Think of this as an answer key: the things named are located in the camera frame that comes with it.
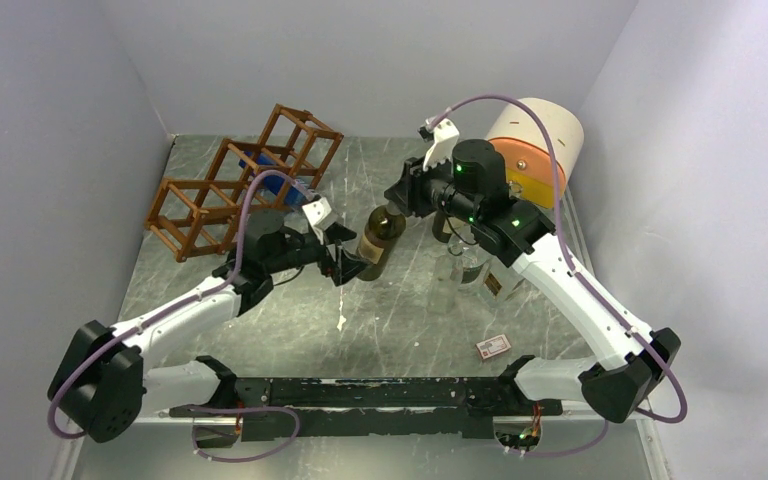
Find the green glass wine bottle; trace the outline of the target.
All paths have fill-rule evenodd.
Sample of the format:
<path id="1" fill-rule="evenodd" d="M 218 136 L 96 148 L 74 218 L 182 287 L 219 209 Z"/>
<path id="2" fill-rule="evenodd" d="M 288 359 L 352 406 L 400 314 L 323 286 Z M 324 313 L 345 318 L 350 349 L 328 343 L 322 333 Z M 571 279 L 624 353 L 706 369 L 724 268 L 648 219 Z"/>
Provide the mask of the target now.
<path id="1" fill-rule="evenodd" d="M 356 254 L 369 262 L 357 276 L 359 280 L 374 281 L 381 276 L 406 226 L 406 217 L 393 202 L 372 210 L 356 247 Z"/>

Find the brown wooden wine rack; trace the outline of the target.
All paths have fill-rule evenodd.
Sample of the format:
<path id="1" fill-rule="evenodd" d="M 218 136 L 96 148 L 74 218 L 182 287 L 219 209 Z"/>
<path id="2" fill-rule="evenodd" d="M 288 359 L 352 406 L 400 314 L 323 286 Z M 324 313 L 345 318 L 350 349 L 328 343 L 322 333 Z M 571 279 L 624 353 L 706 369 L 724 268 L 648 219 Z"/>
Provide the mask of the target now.
<path id="1" fill-rule="evenodd" d="M 163 178 L 144 228 L 179 263 L 227 253 L 236 245 L 239 210 L 246 194 L 253 194 L 253 210 L 288 210 L 290 192 L 300 190 L 281 177 L 275 191 L 265 184 L 254 187 L 257 175 L 278 171 L 315 189 L 343 138 L 310 111 L 277 104 L 256 140 L 223 137 L 202 177 Z"/>

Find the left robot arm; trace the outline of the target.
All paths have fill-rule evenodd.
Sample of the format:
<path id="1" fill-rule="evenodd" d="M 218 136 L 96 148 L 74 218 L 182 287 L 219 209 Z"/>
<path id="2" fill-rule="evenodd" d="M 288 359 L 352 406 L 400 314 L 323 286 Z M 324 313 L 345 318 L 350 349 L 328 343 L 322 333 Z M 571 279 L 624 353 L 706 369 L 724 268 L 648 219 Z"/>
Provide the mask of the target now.
<path id="1" fill-rule="evenodd" d="M 315 265 L 334 285 L 355 279 L 370 262 L 344 250 L 356 233 L 332 214 L 312 213 L 301 233 L 281 214 L 244 217 L 228 260 L 185 294 L 130 320 L 80 327 L 47 391 L 47 421 L 57 436 L 103 443 L 141 414 L 193 410 L 221 416 L 244 406 L 237 376 L 209 355 L 182 365 L 160 361 L 184 341 L 247 313 L 274 289 L 276 273 Z"/>

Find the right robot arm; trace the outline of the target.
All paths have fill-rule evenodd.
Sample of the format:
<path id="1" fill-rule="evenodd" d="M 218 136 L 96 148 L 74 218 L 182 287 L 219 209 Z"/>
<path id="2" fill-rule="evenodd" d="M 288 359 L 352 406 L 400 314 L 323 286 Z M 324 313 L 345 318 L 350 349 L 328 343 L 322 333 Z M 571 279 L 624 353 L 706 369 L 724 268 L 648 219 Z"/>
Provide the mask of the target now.
<path id="1" fill-rule="evenodd" d="M 499 389 L 508 412 L 525 413 L 537 400 L 578 401 L 623 423 L 672 378 L 679 336 L 625 309 L 569 253 L 539 207 L 510 195 L 504 159 L 491 143 L 460 141 L 449 162 L 435 167 L 409 158 L 384 196 L 407 216 L 440 212 L 465 222 L 478 245 L 545 295 L 589 346 L 586 358 L 526 361 Z"/>

